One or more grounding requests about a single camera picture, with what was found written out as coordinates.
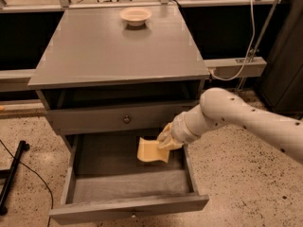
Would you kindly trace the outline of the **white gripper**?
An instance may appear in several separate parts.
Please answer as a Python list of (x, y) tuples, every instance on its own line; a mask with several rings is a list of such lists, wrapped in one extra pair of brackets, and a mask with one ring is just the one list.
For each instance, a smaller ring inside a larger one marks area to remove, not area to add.
[(168, 123), (160, 132), (157, 137), (157, 140), (160, 142), (158, 148), (162, 150), (176, 150), (181, 148), (183, 144), (190, 144), (201, 137), (201, 134), (194, 132), (197, 129), (196, 114), (182, 112), (174, 117), (172, 125)]

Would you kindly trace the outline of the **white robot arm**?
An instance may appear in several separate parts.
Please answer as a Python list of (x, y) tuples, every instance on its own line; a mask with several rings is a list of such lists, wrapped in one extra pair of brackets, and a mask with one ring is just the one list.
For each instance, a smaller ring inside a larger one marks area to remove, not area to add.
[(208, 131), (236, 125), (303, 164), (303, 123), (246, 104), (222, 88), (204, 91), (199, 104), (176, 115), (158, 135), (159, 148), (174, 150), (197, 141)]

